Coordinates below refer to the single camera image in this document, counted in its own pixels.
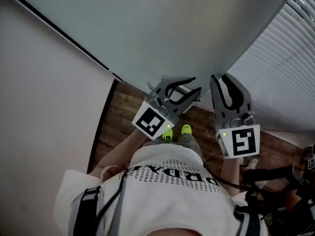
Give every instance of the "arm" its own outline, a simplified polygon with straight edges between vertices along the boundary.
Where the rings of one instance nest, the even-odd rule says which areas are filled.
[[[240,158],[224,160],[220,177],[230,183],[240,184],[240,160]],[[224,183],[221,185],[230,196],[235,196],[240,193],[239,189]]]
[[[109,172],[109,176],[105,176],[105,179],[109,179],[117,174],[121,171],[123,166],[129,164],[133,154],[135,154],[146,138],[147,136],[145,134],[136,129],[122,143],[105,155],[89,175],[100,178],[101,171],[109,165],[118,165],[119,167],[113,167]]]

